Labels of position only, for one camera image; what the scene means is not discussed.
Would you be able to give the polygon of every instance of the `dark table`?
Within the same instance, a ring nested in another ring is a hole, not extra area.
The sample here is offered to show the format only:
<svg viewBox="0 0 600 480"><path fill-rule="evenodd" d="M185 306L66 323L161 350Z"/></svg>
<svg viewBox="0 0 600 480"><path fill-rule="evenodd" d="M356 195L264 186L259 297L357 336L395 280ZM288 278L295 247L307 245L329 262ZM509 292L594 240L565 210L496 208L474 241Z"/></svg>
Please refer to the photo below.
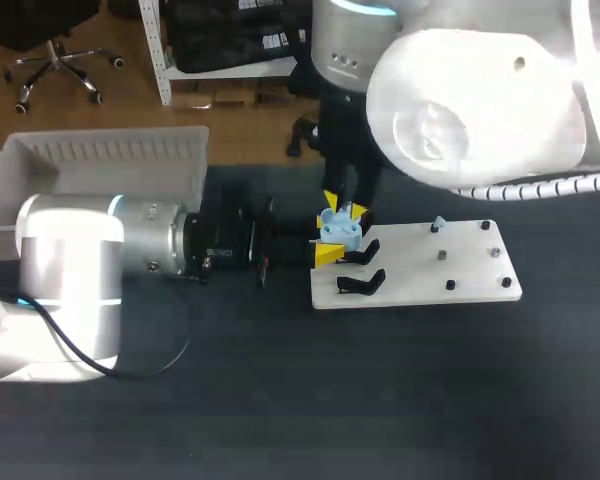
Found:
<svg viewBox="0 0 600 480"><path fill-rule="evenodd" d="M317 168L212 168L278 212L324 207ZM379 223L492 218L520 302L311 308L309 273L125 284L118 366L151 381L0 384L0 478L600 479L600 194L490 204L386 174ZM0 287L17 266L0 264Z"/></svg>

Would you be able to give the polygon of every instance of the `black clamp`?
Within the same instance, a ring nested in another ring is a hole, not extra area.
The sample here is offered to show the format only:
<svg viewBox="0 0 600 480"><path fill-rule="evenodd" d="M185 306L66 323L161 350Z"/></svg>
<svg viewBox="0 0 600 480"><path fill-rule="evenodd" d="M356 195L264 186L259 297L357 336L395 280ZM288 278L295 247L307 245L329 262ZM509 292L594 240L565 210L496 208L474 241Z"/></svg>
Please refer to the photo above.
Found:
<svg viewBox="0 0 600 480"><path fill-rule="evenodd" d="M384 269L381 269L378 270L368 282L356 280L355 278L350 277L338 277L337 285L338 290L340 290L340 293L342 294L357 293L371 297L376 294L386 279L387 273L384 271Z"/></svg>
<svg viewBox="0 0 600 480"><path fill-rule="evenodd" d="M376 239L369 244L364 252L347 252L342 260L337 263L354 263L356 265L369 265L371 260L380 251L380 240Z"/></svg>

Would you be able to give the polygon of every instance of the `silver cylinder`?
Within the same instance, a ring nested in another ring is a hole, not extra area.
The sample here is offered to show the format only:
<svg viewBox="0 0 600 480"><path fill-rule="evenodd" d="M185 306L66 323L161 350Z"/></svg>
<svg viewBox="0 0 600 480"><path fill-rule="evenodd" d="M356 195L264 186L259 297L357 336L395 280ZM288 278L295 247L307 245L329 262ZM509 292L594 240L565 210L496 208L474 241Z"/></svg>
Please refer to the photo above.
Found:
<svg viewBox="0 0 600 480"><path fill-rule="evenodd" d="M313 60L329 82L365 92L380 58L378 52L381 54L388 48L396 34L448 28L527 35L570 68L587 125L588 143L579 169L598 170L598 127L583 88L583 72L574 49L571 3L569 0L314 0ZM352 5L367 7L367 10ZM372 5L384 5L393 10L395 16L379 15L377 8L375 14L371 14L368 9ZM589 1L589 14L600 70L600 0ZM335 49L359 59L364 65L355 78L349 71L333 68L330 54Z"/></svg>
<svg viewBox="0 0 600 480"><path fill-rule="evenodd" d="M172 276L186 268L183 242L188 211L180 202L126 195L36 195L22 207L18 224L27 215L49 208L82 208L120 219L125 235L125 274ZM16 237L19 231L16 226Z"/></svg>
<svg viewBox="0 0 600 480"><path fill-rule="evenodd" d="M108 368L115 366L120 346L123 240L118 219L76 209L33 213L22 238L20 291L44 306L84 354ZM99 376L30 306L0 307L0 381Z"/></svg>

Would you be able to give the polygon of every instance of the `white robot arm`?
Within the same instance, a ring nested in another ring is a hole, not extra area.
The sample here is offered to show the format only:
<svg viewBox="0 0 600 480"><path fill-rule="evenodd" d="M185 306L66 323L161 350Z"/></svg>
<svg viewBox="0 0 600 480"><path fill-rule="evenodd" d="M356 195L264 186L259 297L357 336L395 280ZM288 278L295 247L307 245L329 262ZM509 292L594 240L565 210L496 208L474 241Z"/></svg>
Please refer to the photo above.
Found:
<svg viewBox="0 0 600 480"><path fill-rule="evenodd" d="M111 369L118 358L122 298L120 220L77 209L27 219L21 295L0 301L0 381L77 382L102 375L89 367L29 302L36 299L81 352Z"/></svg>
<svg viewBox="0 0 600 480"><path fill-rule="evenodd" d="M600 190L600 0L315 0L313 61L385 156L478 199Z"/></svg>

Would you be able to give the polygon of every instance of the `black cable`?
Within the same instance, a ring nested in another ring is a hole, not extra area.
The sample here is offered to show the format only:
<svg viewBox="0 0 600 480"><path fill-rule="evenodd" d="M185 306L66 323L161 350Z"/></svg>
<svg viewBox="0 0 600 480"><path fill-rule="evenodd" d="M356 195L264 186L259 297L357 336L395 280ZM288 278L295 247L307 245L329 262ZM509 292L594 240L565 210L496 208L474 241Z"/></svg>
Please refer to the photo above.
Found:
<svg viewBox="0 0 600 480"><path fill-rule="evenodd" d="M44 308L42 305L40 305L40 303L38 303L35 298L27 295L26 293L8 293L8 294L4 294L4 295L0 294L0 295L8 296L11 298L18 298L18 299L28 303L29 305L31 305L35 309L35 311L38 312L38 314L44 319L44 321L49 324L49 326L53 329L53 331L56 332L56 334L67 345L67 347L69 347L69 350L71 350L80 360L82 360L89 367L102 373L103 375L106 375L107 377L117 378L118 380L145 380L147 378L155 377L156 375L160 375L160 374L166 372L167 370L169 370L178 360L180 360L182 355L184 355L184 352L189 347L190 338L189 338L189 335L187 334L187 339L184 343L184 346L178 353L178 355L176 355L174 357L174 359L171 360L169 363L167 363L165 366L163 366L157 370L153 370L153 371L134 373L134 372L123 372L123 371L117 370L115 368L103 367L102 365L97 363L95 360L88 357L69 339L69 337L67 337L67 335L62 331L60 326L53 319L53 317L51 316L49 311L46 308ZM190 314L191 311L190 311L189 302L186 301L186 298L183 298L183 300L187 304L187 308L188 308L188 311Z"/></svg>

